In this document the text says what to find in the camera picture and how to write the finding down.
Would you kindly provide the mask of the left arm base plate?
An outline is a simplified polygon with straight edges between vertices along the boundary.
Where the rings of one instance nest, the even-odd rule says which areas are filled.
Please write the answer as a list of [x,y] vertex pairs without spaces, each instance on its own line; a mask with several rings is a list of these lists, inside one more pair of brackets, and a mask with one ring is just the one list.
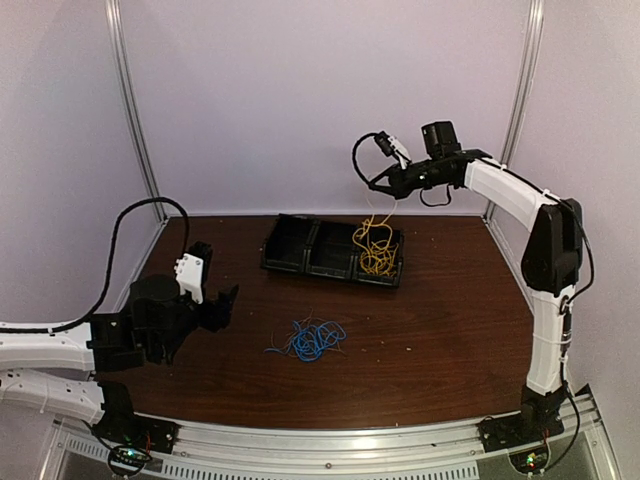
[[171,454],[177,440],[177,423],[148,416],[133,414],[109,415],[92,426],[92,431],[101,439],[118,444],[131,445],[141,450]]

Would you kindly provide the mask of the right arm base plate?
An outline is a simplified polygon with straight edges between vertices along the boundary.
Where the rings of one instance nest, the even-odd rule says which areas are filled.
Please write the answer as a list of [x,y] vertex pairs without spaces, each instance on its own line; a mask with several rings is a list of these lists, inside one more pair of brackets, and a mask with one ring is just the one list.
[[487,416],[477,428],[486,453],[540,443],[565,431],[557,413],[538,421],[520,411],[502,417]]

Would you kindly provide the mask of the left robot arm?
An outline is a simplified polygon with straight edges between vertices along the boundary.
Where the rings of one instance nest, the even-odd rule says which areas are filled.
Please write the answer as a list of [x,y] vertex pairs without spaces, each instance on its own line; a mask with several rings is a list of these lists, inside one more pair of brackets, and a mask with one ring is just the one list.
[[217,332],[229,325],[238,292],[233,286],[198,303],[176,280],[152,275],[131,285],[125,306],[116,313],[94,314],[62,331],[4,332],[1,400],[91,425],[104,419],[121,443],[133,444],[143,436],[144,424],[134,415],[124,385],[62,378],[55,370],[112,373],[147,363],[170,365],[192,332]]

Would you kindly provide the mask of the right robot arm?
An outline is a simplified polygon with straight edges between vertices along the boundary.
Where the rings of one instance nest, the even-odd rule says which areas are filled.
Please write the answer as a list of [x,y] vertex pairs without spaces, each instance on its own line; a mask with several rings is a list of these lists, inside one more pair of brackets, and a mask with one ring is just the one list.
[[365,185],[396,200],[439,186],[464,188],[497,205],[528,232],[520,270],[533,302],[533,343],[512,430],[519,440],[533,441],[569,395],[565,364],[587,243],[581,205],[535,186],[480,149],[463,148],[450,121],[423,126],[422,136],[428,157],[414,162],[396,137],[370,133],[369,139],[395,163],[366,178]]

